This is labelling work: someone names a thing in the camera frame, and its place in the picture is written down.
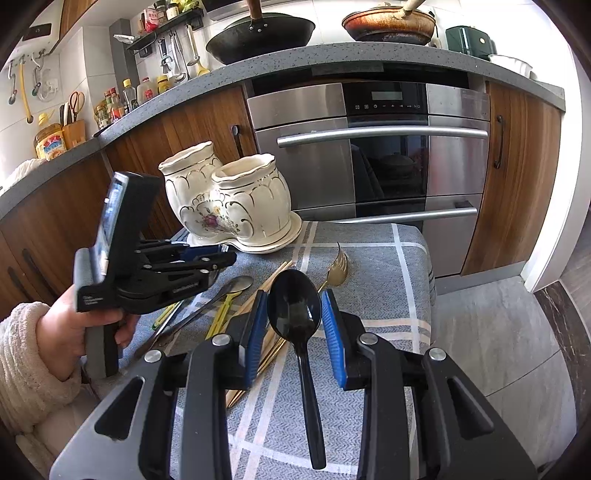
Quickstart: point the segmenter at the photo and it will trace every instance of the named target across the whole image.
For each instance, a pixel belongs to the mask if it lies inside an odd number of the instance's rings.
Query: scissors
[[[70,112],[72,113],[72,121],[73,122],[76,121],[78,114],[82,110],[82,107],[84,107],[85,99],[86,98],[84,96],[84,93],[78,92],[76,90],[70,95],[69,104],[70,104]]]

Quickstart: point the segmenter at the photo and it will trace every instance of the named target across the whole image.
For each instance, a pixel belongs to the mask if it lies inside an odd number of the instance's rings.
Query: wok
[[[343,19],[343,28],[357,41],[387,41],[426,45],[435,30],[431,15],[415,11],[424,0],[409,0],[402,7],[375,7]]]
[[[250,16],[228,25],[205,47],[224,65],[288,48],[303,47],[316,28],[305,18],[262,13],[261,0],[248,0]]]

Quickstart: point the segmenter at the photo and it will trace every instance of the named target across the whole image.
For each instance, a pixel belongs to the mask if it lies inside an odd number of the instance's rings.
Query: oven
[[[411,82],[314,85],[248,99],[304,220],[404,223],[437,277],[460,273],[488,157],[485,93]]]

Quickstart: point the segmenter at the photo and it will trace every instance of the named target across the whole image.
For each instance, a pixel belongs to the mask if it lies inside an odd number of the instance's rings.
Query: metal screw
[[[150,350],[144,355],[144,360],[146,360],[149,364],[159,362],[161,358],[162,352],[160,350]]]
[[[227,333],[220,333],[212,338],[212,343],[215,346],[223,346],[229,344],[230,340],[232,340],[232,338]]]
[[[378,343],[378,336],[375,333],[362,333],[359,341],[364,345],[375,345]]]
[[[445,350],[443,350],[442,348],[435,347],[429,350],[429,356],[431,357],[431,360],[440,362],[441,360],[445,360],[445,357],[447,357],[447,353],[445,353]]]

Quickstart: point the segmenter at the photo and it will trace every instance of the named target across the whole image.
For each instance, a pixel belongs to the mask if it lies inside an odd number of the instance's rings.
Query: ceramic saucer
[[[291,226],[290,226],[289,231],[281,239],[279,239],[278,241],[273,242],[271,244],[263,245],[261,247],[248,247],[246,245],[242,245],[237,239],[231,238],[231,239],[222,240],[222,241],[217,242],[213,245],[228,244],[228,245],[232,245],[233,247],[236,247],[241,252],[246,252],[249,254],[270,254],[272,252],[276,252],[278,250],[281,250],[284,246],[292,243],[293,240],[295,240],[301,232],[301,218],[300,218],[300,216],[295,212],[290,212],[290,219],[291,219]],[[191,247],[201,247],[202,246],[201,242],[195,240],[194,235],[192,233],[190,233],[189,236],[187,237],[187,243]]]

